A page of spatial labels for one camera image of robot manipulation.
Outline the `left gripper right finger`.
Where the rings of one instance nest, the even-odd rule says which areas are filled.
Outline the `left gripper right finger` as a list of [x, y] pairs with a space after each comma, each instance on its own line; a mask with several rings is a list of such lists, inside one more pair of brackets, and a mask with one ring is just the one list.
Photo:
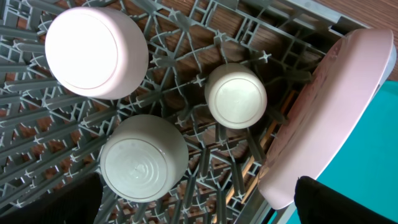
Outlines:
[[303, 224], [397, 224], [309, 176], [298, 178], [294, 203]]

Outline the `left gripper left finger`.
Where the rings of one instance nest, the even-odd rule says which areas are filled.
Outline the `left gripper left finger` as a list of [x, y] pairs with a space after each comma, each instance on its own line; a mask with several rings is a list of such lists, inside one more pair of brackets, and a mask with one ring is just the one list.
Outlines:
[[1, 223], [93, 224], [103, 196], [100, 175], [89, 174], [15, 212], [1, 217]]

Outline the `pale green bowl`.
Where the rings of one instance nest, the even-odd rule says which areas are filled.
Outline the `pale green bowl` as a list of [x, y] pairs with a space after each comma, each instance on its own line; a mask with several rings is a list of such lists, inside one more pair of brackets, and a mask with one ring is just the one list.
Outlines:
[[100, 169], [108, 187], [133, 202], [163, 197], [188, 167], [188, 147], [179, 130], [149, 114], [119, 124], [103, 147]]

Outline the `large pink dinner plate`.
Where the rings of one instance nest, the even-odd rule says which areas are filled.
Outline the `large pink dinner plate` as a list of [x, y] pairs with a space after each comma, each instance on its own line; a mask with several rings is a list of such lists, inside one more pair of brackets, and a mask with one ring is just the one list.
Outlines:
[[394, 50], [388, 29], [357, 29], [338, 40], [291, 107], [258, 173], [258, 189], [280, 210], [301, 176], [317, 179], [374, 98]]

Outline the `wooden chopstick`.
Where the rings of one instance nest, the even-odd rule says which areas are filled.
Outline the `wooden chopstick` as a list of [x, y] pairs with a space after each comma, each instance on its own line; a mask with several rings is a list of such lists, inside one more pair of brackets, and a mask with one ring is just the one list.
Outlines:
[[210, 223], [232, 223], [243, 215], [279, 127], [275, 120], [265, 124], [264, 129], [233, 131], [214, 121], [205, 128], [198, 178], [213, 190]]

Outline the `pale green cup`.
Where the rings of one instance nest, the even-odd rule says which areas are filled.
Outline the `pale green cup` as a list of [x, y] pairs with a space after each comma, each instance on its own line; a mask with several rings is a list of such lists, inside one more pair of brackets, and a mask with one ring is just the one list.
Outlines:
[[239, 63], [220, 65], [209, 74], [205, 99], [214, 119], [231, 129], [254, 125], [267, 106], [264, 85], [253, 71]]

